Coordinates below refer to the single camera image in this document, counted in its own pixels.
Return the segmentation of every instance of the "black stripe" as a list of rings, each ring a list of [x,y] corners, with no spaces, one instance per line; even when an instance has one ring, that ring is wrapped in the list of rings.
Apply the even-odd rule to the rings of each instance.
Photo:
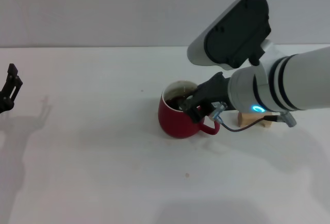
[[[256,98],[258,104],[264,108],[265,110],[269,111],[269,112],[275,112],[271,109],[268,109],[264,104],[263,102],[261,101],[261,98],[259,96],[259,92],[258,92],[258,86],[257,86],[257,79],[256,79],[256,76],[253,77],[253,92],[254,92],[254,97]]]
[[[284,69],[285,69],[285,66],[288,63],[289,59],[291,59],[293,56],[295,56],[295,55],[291,55],[291,56],[287,57],[285,59],[285,61],[282,63],[280,69],[279,69],[279,73],[278,73],[278,87],[279,87],[279,92],[281,93],[281,96],[282,96],[283,100],[286,102],[287,105],[290,106],[290,108],[295,109],[295,110],[302,110],[302,109],[299,109],[299,108],[295,107],[290,102],[290,100],[289,100],[289,98],[286,95],[285,90],[284,90],[284,84],[283,84],[283,73],[284,73]]]
[[[280,100],[278,99],[277,95],[276,95],[276,92],[275,92],[275,86],[274,86],[274,77],[275,77],[275,71],[276,71],[276,68],[278,66],[278,64],[283,60],[285,59],[286,57],[283,57],[279,60],[277,60],[274,65],[272,66],[270,72],[269,72],[269,77],[268,77],[268,82],[269,82],[269,90],[270,90],[270,94],[272,95],[273,97],[273,100],[275,101],[275,103],[282,109],[284,110],[288,110],[288,111],[291,111],[290,109],[288,109],[287,107],[285,107],[281,102]]]

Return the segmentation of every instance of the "black cable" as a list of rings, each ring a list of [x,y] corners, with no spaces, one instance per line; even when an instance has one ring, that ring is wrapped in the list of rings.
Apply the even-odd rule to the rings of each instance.
[[[264,120],[264,119],[263,119],[263,118],[260,118],[260,119],[258,119],[258,120],[256,120],[256,121],[254,121],[253,123],[249,124],[248,126],[245,126],[245,127],[241,128],[241,129],[238,129],[238,130],[233,130],[233,129],[231,129],[230,127],[228,127],[228,126],[227,126],[226,124],[224,124],[224,123],[221,123],[221,125],[222,125],[225,129],[227,129],[227,130],[229,130],[229,131],[231,131],[231,132],[240,132],[240,131],[243,131],[243,130],[246,130],[246,129],[252,127],[254,124],[256,124],[256,123],[258,123],[258,122],[260,122],[260,121],[262,121],[262,120]]]

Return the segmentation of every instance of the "dark liquid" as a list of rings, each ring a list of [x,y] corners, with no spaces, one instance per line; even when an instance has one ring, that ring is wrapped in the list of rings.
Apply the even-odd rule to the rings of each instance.
[[[166,100],[165,103],[172,109],[181,110],[180,105],[186,100],[188,96],[177,96],[169,100]]]

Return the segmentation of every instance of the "mug handle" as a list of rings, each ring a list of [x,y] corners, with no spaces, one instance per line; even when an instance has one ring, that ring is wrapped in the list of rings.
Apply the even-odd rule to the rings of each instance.
[[[206,134],[209,134],[209,135],[216,135],[218,132],[219,132],[219,129],[220,129],[220,124],[218,124],[217,122],[214,122],[214,129],[203,124],[203,123],[199,123],[199,126],[200,126],[200,130],[203,131],[204,133]]]

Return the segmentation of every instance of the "wooden block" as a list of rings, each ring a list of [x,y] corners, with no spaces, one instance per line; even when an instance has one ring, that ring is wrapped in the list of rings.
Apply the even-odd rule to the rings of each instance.
[[[238,113],[237,119],[238,119],[238,126],[245,127],[254,121],[262,118],[263,116],[269,116],[272,115],[271,112],[265,112],[265,113]],[[272,122],[270,121],[261,121],[259,122],[264,127],[270,127],[272,125]]]

